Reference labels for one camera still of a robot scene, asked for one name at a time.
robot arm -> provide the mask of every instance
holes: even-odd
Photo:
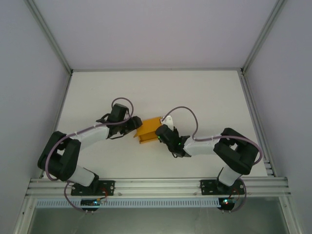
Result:
[[[83,133],[65,139],[52,152],[48,164],[49,173],[62,181],[69,180],[84,187],[89,187],[91,191],[96,190],[98,188],[98,175],[77,165],[79,153],[98,141],[110,139],[116,134],[120,135],[118,137],[122,137],[142,125],[141,119],[136,116],[130,117],[122,124],[118,124],[125,119],[127,113],[129,113],[129,109],[126,106],[115,104],[110,114],[106,114],[97,120],[102,125],[94,125],[94,128],[91,127]],[[59,131],[51,135],[38,160],[39,168],[45,170],[50,151],[65,136],[66,134]]]
[[[174,157],[191,157],[196,155],[211,155],[216,153],[226,166],[220,171],[216,180],[216,189],[221,193],[231,192],[235,181],[242,175],[248,175],[252,169],[258,150],[250,143],[229,139],[226,136],[243,137],[235,130],[226,128],[218,140],[205,141],[200,138],[192,139],[190,136],[179,136],[176,128],[172,131],[166,125],[156,130],[158,139],[165,143]]]

black mounting bracket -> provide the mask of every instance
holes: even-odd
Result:
[[[216,179],[203,179],[200,181],[200,188],[201,188],[201,194],[202,195],[230,195],[232,192],[232,189],[236,189],[239,192],[239,195],[244,195],[244,186],[243,182],[239,179],[235,181],[235,183],[229,187],[229,193],[225,194],[224,192],[221,192],[217,188],[217,180]],[[233,195],[237,195],[236,190],[233,190]]]
[[[98,180],[96,189],[90,189],[75,183],[72,187],[71,196],[113,196],[115,191],[114,180]]]

yellow box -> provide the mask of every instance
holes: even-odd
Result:
[[[158,139],[155,131],[161,126],[160,120],[161,117],[156,117],[142,122],[142,126],[136,130],[136,134],[134,135],[134,137],[139,138],[140,144]]]

glass panel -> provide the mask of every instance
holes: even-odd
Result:
[[[248,198],[238,212],[217,208],[36,209],[30,234],[288,234],[278,198]]]

white table surface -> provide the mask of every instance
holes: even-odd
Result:
[[[237,71],[75,72],[58,130],[69,134],[93,125],[110,113],[117,97],[129,98],[134,115],[142,120],[184,105],[197,115],[197,137],[231,127],[256,141]],[[195,121],[187,110],[176,110],[172,116],[181,135],[194,132]],[[216,177],[225,165],[217,155],[173,158],[165,144],[139,144],[134,134],[84,149],[78,164],[101,178]],[[249,176],[267,176],[264,163],[255,165]]]

